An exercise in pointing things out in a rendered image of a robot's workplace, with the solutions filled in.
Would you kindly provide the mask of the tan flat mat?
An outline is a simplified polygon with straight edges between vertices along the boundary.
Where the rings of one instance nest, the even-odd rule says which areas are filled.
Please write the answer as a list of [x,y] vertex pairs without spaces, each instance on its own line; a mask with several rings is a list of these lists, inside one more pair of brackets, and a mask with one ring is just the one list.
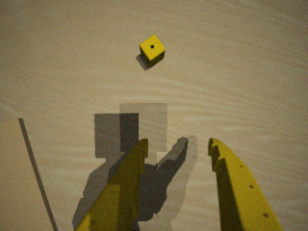
[[0,123],[0,231],[58,231],[23,118]]

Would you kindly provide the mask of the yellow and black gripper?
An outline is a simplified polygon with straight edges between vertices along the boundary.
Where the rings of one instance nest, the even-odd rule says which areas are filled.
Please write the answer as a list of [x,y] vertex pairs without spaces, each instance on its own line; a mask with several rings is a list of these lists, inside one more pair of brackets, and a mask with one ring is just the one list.
[[[248,166],[222,141],[210,138],[220,231],[284,231]],[[133,231],[148,139],[139,140],[74,231]]]

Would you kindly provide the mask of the olive yellow die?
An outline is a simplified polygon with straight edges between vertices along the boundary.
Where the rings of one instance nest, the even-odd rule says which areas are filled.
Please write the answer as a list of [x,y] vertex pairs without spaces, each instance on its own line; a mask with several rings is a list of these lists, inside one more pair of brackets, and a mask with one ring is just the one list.
[[151,67],[165,56],[166,49],[156,35],[151,36],[140,44],[141,55]]

